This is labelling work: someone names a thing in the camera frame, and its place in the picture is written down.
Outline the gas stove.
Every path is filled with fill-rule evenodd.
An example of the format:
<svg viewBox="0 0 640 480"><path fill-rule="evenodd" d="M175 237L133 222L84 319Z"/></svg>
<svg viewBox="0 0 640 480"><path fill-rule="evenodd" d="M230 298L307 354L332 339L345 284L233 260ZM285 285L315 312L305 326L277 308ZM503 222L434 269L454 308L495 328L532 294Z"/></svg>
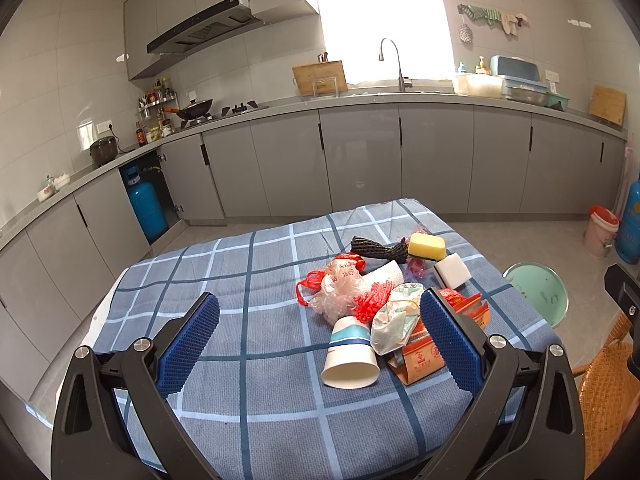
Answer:
<svg viewBox="0 0 640 480"><path fill-rule="evenodd" d="M213 112L212 108L209 110L209 114L207 116L200 117L195 120L191 120L187 122L186 120L180 119L180 129L186 130L190 128L194 128L200 125L207 124L208 122L214 122L215 120L230 118L232 116L239 116L251 112L256 112L256 110L263 110L267 108L267 105L260 105L254 100L247 101L246 103L236 104L235 106L224 106L218 114Z"/></svg>

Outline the green round trash bin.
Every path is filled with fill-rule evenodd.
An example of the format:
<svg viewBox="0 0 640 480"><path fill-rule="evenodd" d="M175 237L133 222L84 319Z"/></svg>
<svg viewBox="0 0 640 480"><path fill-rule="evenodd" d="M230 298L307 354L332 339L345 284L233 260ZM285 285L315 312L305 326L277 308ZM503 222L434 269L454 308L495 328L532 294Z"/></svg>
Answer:
<svg viewBox="0 0 640 480"><path fill-rule="evenodd" d="M570 305L568 291L555 270L541 263L519 262L509 266L503 277L551 326L558 326Z"/></svg>

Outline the black mesh net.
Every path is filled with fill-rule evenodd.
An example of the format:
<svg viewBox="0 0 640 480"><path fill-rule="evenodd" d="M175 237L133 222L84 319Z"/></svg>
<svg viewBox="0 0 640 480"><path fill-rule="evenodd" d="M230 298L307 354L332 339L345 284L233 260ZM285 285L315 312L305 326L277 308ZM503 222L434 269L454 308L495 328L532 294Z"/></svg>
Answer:
<svg viewBox="0 0 640 480"><path fill-rule="evenodd" d="M402 238L393 246L385 246L374 240L368 240L360 236L354 236L350 242L352 253L362 258L395 261L404 264L409 257L408 242Z"/></svg>

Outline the white green printed plastic bag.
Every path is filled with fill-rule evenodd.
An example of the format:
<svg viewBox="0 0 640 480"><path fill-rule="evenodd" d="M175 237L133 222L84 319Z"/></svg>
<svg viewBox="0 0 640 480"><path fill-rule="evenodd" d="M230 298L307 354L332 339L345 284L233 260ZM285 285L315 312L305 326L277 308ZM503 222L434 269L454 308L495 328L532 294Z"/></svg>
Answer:
<svg viewBox="0 0 640 480"><path fill-rule="evenodd" d="M420 283L396 286L386 304L371 323L370 343L378 356L405 346L420 318L420 299L425 287Z"/></svg>

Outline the clear bag red print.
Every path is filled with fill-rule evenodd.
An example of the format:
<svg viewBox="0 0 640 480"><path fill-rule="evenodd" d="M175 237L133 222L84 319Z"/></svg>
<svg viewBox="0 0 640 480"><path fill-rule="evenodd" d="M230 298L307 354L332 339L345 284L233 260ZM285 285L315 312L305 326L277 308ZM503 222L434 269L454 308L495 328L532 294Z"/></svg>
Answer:
<svg viewBox="0 0 640 480"><path fill-rule="evenodd" d="M349 315L356 306L356 299L371 289L361 272L366 262L358 255L338 255L323 271L317 291L308 300L308 306L321 315L331 326L340 318Z"/></svg>

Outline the dark rice cooker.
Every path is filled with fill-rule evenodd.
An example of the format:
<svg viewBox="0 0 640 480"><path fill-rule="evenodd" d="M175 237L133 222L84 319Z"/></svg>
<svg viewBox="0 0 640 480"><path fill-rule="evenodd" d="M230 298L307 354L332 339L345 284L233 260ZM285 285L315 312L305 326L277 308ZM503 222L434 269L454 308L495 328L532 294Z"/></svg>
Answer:
<svg viewBox="0 0 640 480"><path fill-rule="evenodd" d="M89 155L93 165L104 166L114 160L118 155L118 142L116 136L104 136L94 141L89 146Z"/></svg>

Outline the blue dish rack box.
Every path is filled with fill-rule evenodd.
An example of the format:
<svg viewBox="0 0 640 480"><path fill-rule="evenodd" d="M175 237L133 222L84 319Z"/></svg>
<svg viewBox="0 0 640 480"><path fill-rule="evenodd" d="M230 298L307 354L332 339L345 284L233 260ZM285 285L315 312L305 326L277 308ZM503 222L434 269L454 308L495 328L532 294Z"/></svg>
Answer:
<svg viewBox="0 0 640 480"><path fill-rule="evenodd" d="M535 63L494 55L489 67L491 73L503 80L502 95L506 99L539 106L547 102L549 85L540 80Z"/></svg>

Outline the orange cardboard box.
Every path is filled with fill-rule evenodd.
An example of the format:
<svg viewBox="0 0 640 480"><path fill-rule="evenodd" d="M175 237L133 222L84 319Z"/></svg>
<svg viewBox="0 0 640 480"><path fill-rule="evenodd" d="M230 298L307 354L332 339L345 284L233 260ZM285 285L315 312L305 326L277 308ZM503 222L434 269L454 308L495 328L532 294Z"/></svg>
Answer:
<svg viewBox="0 0 640 480"><path fill-rule="evenodd" d="M469 307L461 312L454 312L469 316L480 328L485 328L490 321L488 302L482 299L480 292L469 298L474 299ZM407 344L396 350L386 363L405 386L418 382L445 365L421 320L416 324Z"/></svg>

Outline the white grey melamine sponge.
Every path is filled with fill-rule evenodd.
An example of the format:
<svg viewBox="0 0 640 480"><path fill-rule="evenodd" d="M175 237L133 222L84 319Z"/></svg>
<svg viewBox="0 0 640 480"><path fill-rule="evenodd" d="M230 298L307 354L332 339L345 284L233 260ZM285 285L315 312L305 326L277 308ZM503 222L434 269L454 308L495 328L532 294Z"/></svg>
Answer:
<svg viewBox="0 0 640 480"><path fill-rule="evenodd" d="M441 288L457 289L472 278L472 274L458 254L451 254L433 266Z"/></svg>

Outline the pink clear plastic wrapper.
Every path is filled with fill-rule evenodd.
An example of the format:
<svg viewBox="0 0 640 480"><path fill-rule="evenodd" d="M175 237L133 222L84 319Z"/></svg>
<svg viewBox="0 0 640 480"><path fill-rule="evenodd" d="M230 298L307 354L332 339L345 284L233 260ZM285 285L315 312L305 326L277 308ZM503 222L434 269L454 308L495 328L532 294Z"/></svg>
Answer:
<svg viewBox="0 0 640 480"><path fill-rule="evenodd" d="M434 262L434 260L421 259L416 257L411 257L409 255L406 265L409 272L416 276L417 278L423 278L427 272L428 265L427 263Z"/></svg>

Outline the red plastic bag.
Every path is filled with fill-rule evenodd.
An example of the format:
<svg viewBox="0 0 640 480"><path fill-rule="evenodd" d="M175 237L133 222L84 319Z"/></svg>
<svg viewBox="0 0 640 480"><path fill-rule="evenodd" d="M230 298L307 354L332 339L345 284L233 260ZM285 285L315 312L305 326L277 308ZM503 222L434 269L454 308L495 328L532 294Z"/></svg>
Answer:
<svg viewBox="0 0 640 480"><path fill-rule="evenodd" d="M359 292L362 285L361 272L366 268L367 263L360 255L352 252L343 252L336 256L324 269L309 272L302 280L296 283L295 293L297 302L308 307L302 288L312 292L320 292L322 281L328 276L332 285L350 292Z"/></svg>

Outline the wooden cutting board by sink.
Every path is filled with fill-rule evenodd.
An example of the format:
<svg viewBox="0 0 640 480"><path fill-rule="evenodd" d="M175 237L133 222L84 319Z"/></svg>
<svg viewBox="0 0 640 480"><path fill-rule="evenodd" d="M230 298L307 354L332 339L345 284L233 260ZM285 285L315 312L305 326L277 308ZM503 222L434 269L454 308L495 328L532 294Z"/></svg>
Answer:
<svg viewBox="0 0 640 480"><path fill-rule="evenodd" d="M297 65L292 73L301 96L339 96L347 91L342 61Z"/></svg>

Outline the pink bucket red bag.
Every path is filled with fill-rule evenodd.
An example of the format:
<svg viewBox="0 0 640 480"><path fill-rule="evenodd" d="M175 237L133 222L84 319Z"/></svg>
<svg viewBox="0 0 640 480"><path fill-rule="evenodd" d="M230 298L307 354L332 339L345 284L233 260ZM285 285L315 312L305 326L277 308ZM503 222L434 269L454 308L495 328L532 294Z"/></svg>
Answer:
<svg viewBox="0 0 640 480"><path fill-rule="evenodd" d="M620 220L608 208L593 206L588 212L588 224L585 230L585 250L594 258L604 259L610 252L620 227Z"/></svg>

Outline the white blue paper cup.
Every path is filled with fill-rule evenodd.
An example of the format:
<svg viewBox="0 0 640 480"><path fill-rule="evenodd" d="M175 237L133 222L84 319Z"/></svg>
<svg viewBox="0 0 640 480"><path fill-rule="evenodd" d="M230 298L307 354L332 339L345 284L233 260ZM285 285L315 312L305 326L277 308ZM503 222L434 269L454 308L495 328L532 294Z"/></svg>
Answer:
<svg viewBox="0 0 640 480"><path fill-rule="evenodd" d="M367 324L354 316L336 321L329 341L322 382L335 389L354 390L373 385L380 376Z"/></svg>

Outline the red mesh net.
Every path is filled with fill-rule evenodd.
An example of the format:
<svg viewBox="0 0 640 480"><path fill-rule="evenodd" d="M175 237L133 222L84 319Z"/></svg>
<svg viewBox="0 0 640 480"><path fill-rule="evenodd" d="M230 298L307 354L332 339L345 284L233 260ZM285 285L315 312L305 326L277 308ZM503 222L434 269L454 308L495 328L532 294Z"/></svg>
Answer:
<svg viewBox="0 0 640 480"><path fill-rule="evenodd" d="M352 315L362 324L370 323L378 311L387 304L388 297L396 285L392 281L375 282L371 287L354 298Z"/></svg>

